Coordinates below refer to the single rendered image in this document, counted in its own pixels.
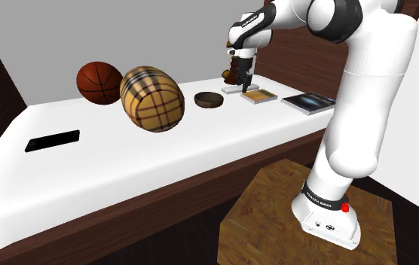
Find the brown figure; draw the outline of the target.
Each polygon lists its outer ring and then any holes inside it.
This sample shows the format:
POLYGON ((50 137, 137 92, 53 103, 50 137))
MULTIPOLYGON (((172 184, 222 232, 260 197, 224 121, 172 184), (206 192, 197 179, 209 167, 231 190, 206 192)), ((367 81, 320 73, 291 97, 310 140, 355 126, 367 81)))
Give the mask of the brown figure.
POLYGON ((237 85, 237 59, 237 56, 232 55, 230 68, 222 72, 222 77, 224 78, 224 82, 226 84, 237 85))

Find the flat box with orange top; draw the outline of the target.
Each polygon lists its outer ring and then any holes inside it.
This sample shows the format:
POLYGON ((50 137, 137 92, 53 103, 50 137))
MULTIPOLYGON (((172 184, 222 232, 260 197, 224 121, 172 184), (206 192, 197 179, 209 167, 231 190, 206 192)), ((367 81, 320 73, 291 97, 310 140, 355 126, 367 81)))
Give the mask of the flat box with orange top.
POLYGON ((267 90, 250 90, 240 94, 242 98, 248 100, 253 104, 259 104, 263 102, 269 102, 278 98, 278 95, 273 94, 267 90))

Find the dark brown bowl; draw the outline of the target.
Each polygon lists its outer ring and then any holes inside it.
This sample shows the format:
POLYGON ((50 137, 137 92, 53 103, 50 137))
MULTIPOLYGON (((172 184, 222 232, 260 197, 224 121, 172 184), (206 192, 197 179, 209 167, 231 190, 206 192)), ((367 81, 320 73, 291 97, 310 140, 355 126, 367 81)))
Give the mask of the dark brown bowl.
POLYGON ((194 102, 201 108, 218 108, 224 102, 224 97, 214 92, 199 92, 194 95, 194 102))

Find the dark book with blue cover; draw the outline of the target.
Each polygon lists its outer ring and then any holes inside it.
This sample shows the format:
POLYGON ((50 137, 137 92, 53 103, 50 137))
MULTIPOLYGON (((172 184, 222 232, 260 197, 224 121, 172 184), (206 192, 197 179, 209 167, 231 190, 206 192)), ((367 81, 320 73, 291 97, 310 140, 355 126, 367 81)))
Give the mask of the dark book with blue cover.
POLYGON ((336 101, 318 93, 309 92, 281 99, 281 102, 299 110, 306 115, 317 114, 334 108, 336 101))

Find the tan plaid barrel cushion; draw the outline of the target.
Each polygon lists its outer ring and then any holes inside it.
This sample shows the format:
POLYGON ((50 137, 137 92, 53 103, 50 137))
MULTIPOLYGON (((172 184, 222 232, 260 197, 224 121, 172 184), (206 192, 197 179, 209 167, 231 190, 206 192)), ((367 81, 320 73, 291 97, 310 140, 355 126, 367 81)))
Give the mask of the tan plaid barrel cushion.
POLYGON ((172 129, 185 113, 185 97, 177 83, 152 66, 129 70, 121 81, 120 96, 131 121, 149 132, 172 129))

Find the orange basketball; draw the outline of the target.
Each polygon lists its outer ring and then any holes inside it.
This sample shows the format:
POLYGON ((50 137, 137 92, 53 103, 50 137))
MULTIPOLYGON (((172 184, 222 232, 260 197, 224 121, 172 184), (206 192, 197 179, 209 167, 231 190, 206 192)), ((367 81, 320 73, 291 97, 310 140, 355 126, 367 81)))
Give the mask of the orange basketball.
POLYGON ((110 105, 120 96, 122 74, 106 62, 89 62, 77 73, 76 85, 79 93, 97 105, 110 105))

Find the wood-patterned robot stand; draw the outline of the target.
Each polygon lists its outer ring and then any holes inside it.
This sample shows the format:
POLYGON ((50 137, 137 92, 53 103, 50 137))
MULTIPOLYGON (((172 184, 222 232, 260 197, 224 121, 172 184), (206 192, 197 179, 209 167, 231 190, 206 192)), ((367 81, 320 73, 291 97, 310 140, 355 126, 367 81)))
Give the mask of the wood-patterned robot stand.
POLYGON ((292 213, 310 170, 290 160, 262 168, 220 224, 219 265, 397 265, 390 201, 349 187, 361 240, 350 251, 304 232, 292 213))

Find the black flat phone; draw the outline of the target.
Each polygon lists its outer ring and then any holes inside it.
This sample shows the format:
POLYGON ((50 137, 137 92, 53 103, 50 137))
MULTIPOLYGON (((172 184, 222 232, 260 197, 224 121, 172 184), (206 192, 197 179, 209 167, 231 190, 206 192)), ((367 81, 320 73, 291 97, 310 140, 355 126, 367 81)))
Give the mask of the black flat phone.
POLYGON ((77 142, 80 137, 80 131, 73 130, 68 132, 61 132, 49 136, 42 136, 30 139, 25 147, 25 152, 37 151, 54 146, 65 145, 72 142, 77 142))

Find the bed with brown wooden frame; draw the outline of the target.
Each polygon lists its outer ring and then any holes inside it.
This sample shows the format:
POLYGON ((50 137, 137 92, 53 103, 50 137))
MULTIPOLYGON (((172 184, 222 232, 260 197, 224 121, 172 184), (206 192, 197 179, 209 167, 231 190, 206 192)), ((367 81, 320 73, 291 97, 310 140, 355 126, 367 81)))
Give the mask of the bed with brown wooden frame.
POLYGON ((122 107, 74 99, 33 105, 0 138, 0 249, 57 225, 324 129, 308 117, 241 95, 205 110, 187 103, 176 127, 148 132, 122 107), (80 131, 77 142, 25 152, 30 139, 80 131))

